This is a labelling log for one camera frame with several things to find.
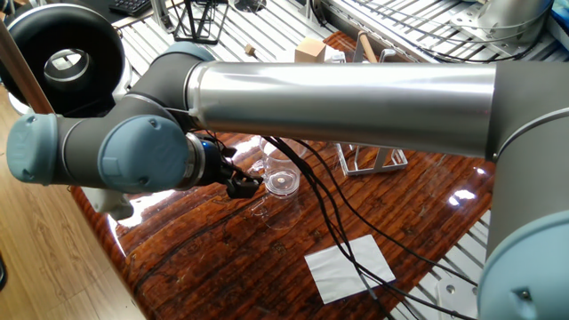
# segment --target keyboard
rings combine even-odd
[[[115,3],[110,4],[108,8],[112,12],[138,17],[151,6],[150,0],[115,0]]]

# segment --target glass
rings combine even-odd
[[[290,139],[283,141],[298,155],[304,156],[306,149],[298,142]],[[262,164],[265,172],[265,188],[269,193],[281,198],[294,195],[301,183],[301,171],[284,153],[264,139],[259,143],[262,152]]]

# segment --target white square paper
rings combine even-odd
[[[362,236],[349,244],[359,264],[387,282],[395,280],[373,236]],[[345,244],[341,245],[344,250],[348,250]],[[304,259],[324,304],[367,290],[352,263],[341,254],[337,246],[312,253]],[[365,279],[370,287],[378,286],[373,280],[367,277]]]

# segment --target small box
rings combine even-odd
[[[294,51],[294,62],[324,63],[326,44],[306,37]]]
[[[245,54],[246,54],[246,55],[252,57],[253,55],[255,55],[255,51],[256,51],[256,49],[255,49],[255,47],[253,47],[252,45],[247,44],[247,45],[245,46]]]

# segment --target wooden stick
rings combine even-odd
[[[29,69],[3,21],[0,21],[0,61],[8,69],[8,73],[34,112],[37,114],[54,113],[50,101],[45,97],[44,91],[39,86],[32,70]]]
[[[367,56],[368,61],[371,63],[377,63],[377,58],[375,57],[375,53],[373,53],[372,45],[370,44],[369,39],[364,31],[360,31],[357,35],[359,37],[359,41],[362,43],[364,47],[365,55]]]

